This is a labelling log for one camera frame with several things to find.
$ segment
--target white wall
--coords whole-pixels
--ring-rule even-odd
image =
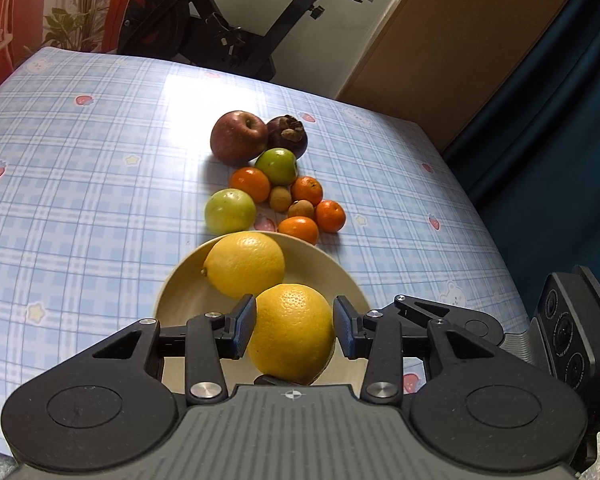
[[[232,25],[264,34],[291,0],[216,0]],[[273,58],[273,82],[335,97],[369,41],[398,0],[318,0],[325,12],[305,15],[283,40]]]

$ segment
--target brown wooden panel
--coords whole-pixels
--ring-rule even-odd
[[[415,121],[442,150],[565,1],[402,0],[338,98]]]

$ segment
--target table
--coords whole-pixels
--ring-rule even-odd
[[[45,48],[0,87],[0,410],[19,384],[151,316],[173,266],[212,238],[203,209],[232,168],[208,138],[235,109],[304,122],[301,173],[348,215],[318,246],[371,305],[407,294],[527,327],[490,235],[416,124],[182,64]]]

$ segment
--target bowl rim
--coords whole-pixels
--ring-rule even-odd
[[[325,253],[323,250],[321,250],[318,246],[315,246],[313,244],[310,244],[309,242],[306,242],[305,240],[302,240],[301,238],[296,238],[295,236],[291,236],[291,235],[287,235],[284,233],[279,233],[277,231],[256,231],[256,230],[246,230],[246,231],[236,231],[237,233],[262,233],[264,235],[273,235],[273,238],[276,237],[283,237],[283,238],[288,238],[289,240],[292,240],[294,242],[299,242],[301,244],[306,245],[307,247],[311,247],[312,249],[320,252],[322,254],[322,256],[327,257],[328,259],[330,259],[334,264],[336,264],[338,267],[340,267],[343,272],[347,275],[347,277],[353,282],[353,284],[357,287],[357,289],[360,291],[360,294],[362,294],[362,297],[365,299],[366,304],[368,304],[369,306],[371,306],[371,303],[369,303],[369,299],[365,294],[365,291],[362,290],[362,288],[360,288],[360,286],[356,283],[356,280],[353,279],[353,276],[351,276],[349,274],[349,272],[344,269],[344,267],[342,267],[331,255]],[[173,277],[173,275],[176,273],[176,271],[180,268],[180,266],[187,261],[191,256],[193,256],[193,254],[195,254],[196,252],[198,252],[200,249],[202,249],[205,246],[208,246],[210,244],[215,245],[216,243],[218,243],[218,240],[220,240],[221,238],[224,238],[228,235],[233,235],[235,233],[227,233],[224,235],[220,235],[217,236],[215,238],[212,238],[211,240],[208,240],[206,242],[204,242],[203,244],[200,244],[198,247],[196,247],[195,249],[189,251],[189,253],[187,253],[186,256],[184,256],[175,266],[173,266],[173,268],[171,269],[171,272],[167,275],[167,277],[162,280],[162,285],[160,286],[160,292],[158,292],[157,297],[155,298],[154,301],[154,309],[153,309],[153,316],[154,319],[158,319],[157,314],[158,314],[158,305],[160,304],[160,300],[162,299],[162,295],[164,294],[164,290],[167,287],[167,284],[169,283],[169,281],[171,280],[171,278]]]

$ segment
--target camera lens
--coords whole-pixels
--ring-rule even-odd
[[[558,357],[561,357],[569,348],[571,338],[573,337],[573,323],[567,316],[562,316],[554,331],[554,348]]]
[[[555,290],[550,290],[544,301],[544,311],[548,319],[551,319],[555,315],[555,311],[558,309],[558,295]]]
[[[567,383],[574,390],[580,386],[584,370],[584,361],[582,355],[574,354],[569,359],[567,364],[567,371],[564,373],[564,382]]]

